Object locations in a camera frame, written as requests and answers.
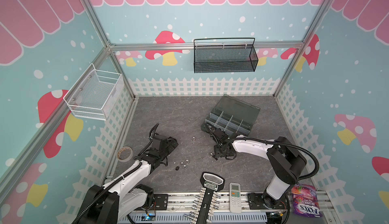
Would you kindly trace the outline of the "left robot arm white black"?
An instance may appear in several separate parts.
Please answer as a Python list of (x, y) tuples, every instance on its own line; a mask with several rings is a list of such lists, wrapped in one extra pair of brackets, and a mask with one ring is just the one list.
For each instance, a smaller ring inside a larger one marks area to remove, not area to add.
[(89, 188), (75, 217), (74, 224), (116, 224), (136, 209), (155, 210), (154, 190), (139, 182), (161, 164), (168, 165), (168, 156), (178, 141), (156, 133), (157, 123), (149, 132), (149, 143), (134, 157), (134, 164), (114, 180)]

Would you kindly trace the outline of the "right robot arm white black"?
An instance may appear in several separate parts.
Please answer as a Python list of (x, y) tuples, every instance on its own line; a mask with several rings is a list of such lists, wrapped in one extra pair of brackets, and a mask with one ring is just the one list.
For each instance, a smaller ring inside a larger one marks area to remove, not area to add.
[(253, 201), (267, 209), (274, 209), (297, 182), (315, 176), (320, 169), (320, 163), (314, 154), (295, 146), (285, 137), (264, 140), (237, 134), (227, 135), (210, 123), (206, 123), (205, 127), (216, 142), (215, 158), (233, 160), (238, 153), (247, 153), (270, 162), (275, 176), (261, 197)]

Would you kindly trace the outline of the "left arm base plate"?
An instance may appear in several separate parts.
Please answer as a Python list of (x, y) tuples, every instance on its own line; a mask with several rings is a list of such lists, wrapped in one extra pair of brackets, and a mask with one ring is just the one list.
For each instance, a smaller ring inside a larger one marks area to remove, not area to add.
[(155, 211), (155, 210), (167, 210), (168, 194), (152, 194), (147, 195), (145, 202), (136, 211)]

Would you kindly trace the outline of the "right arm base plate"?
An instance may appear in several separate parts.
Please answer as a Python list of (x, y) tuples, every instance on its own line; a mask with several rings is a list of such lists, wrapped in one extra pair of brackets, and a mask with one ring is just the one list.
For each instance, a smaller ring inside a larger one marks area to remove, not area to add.
[(283, 194), (280, 199), (276, 200), (268, 193), (254, 193), (251, 192), (247, 195), (249, 207), (251, 210), (259, 209), (286, 209), (287, 196)]

